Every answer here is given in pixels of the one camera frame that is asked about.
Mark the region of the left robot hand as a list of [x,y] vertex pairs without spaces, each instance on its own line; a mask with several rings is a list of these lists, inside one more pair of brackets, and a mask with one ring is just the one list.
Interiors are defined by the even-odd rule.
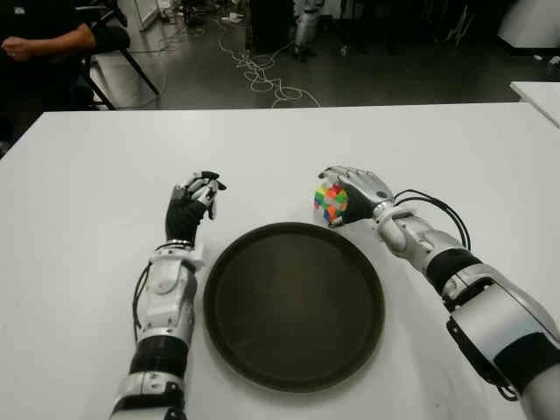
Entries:
[[214,171],[195,172],[184,184],[175,185],[165,215],[166,240],[193,248],[199,224],[205,215],[214,219],[217,194],[226,189]]

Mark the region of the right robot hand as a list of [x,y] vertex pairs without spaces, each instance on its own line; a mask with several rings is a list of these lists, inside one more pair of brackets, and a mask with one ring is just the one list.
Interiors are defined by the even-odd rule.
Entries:
[[330,216],[330,228],[342,227],[365,219],[374,219],[386,206],[393,206],[395,197],[386,184],[371,171],[331,166],[324,169],[319,179],[340,186],[346,193],[346,209],[339,215]]

